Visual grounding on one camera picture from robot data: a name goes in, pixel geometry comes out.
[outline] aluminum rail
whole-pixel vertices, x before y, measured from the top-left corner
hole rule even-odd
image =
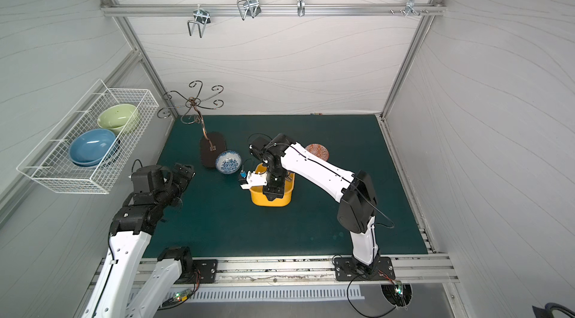
[[[203,257],[202,259],[218,260],[216,281],[210,286],[348,284],[348,282],[336,281],[331,257]],[[404,254],[387,257],[392,259],[396,278],[404,283],[459,282],[447,254]],[[133,284],[134,288],[144,285],[151,276],[155,264],[156,259],[140,261]],[[102,264],[92,278],[90,287],[96,284],[101,270]],[[382,281],[358,283],[382,284]]]
[[[235,4],[203,4],[202,10],[210,17],[240,16]],[[261,4],[262,16],[298,16],[297,4]],[[191,4],[121,4],[102,7],[104,16],[111,17],[192,17],[198,5]],[[433,4],[414,4],[420,16],[443,15],[446,7]],[[305,4],[305,16],[403,16],[405,4]]]

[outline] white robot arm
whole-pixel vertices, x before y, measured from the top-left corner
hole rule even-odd
[[[151,318],[182,273],[195,271],[189,248],[164,250],[152,277],[127,306],[138,264],[164,208],[179,202],[194,174],[194,167],[178,163],[173,170],[149,165],[132,174],[134,192],[114,216],[108,253],[82,318]]]
[[[377,198],[367,173],[354,174],[335,167],[283,134],[271,141],[258,137],[249,150],[263,162],[267,171],[240,173],[242,189],[263,186],[263,193],[272,201],[283,197],[285,177],[289,172],[307,178],[340,203],[338,220],[351,234],[353,257],[363,271],[369,272],[373,268],[379,257],[374,231]]]

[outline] wire basket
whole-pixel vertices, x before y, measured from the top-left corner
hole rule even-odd
[[[117,135],[106,152],[109,158],[96,167],[74,164],[68,154],[70,144],[81,134],[99,128],[100,113],[122,103],[136,106],[132,113],[136,117],[130,120],[134,124],[128,123]],[[108,194],[158,107],[150,90],[108,88],[100,80],[26,156],[18,171],[57,193]]]

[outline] gray wall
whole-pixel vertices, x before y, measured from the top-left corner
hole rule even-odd
[[[0,192],[29,150],[130,50],[99,0],[0,0]],[[151,88],[140,66],[118,86]],[[153,119],[132,159],[155,162],[169,124]],[[105,254],[111,218],[132,191],[129,169],[108,195],[33,188],[0,229],[0,316],[74,314]]]
[[[446,0],[388,124],[477,317],[575,309],[575,0]]]

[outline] black motor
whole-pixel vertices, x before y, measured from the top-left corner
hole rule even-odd
[[[195,174],[192,165],[179,163],[172,170],[156,164],[134,172],[134,192],[114,216],[110,233],[114,236],[118,232],[133,230],[135,235],[140,232],[153,235],[156,224],[164,216],[164,208],[177,206]]]

